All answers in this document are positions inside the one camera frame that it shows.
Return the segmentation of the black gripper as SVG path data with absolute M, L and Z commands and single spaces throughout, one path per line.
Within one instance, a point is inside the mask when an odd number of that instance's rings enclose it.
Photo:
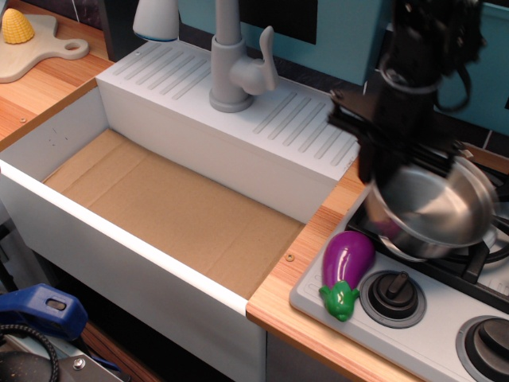
M 432 97 L 401 92 L 388 84 L 365 94 L 344 87 L 330 91 L 328 121 L 353 134 L 359 149 L 359 179 L 383 187 L 402 166 L 446 175 L 461 144 L 433 110 Z

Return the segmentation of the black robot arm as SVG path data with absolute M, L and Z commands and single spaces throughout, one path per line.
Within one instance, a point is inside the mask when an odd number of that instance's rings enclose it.
M 393 36 L 363 95 L 337 87 L 328 121 L 360 144 L 359 179 L 387 183 L 404 165 L 446 177 L 463 149 L 435 111 L 468 105 L 466 65 L 486 45 L 481 1 L 395 1 Z

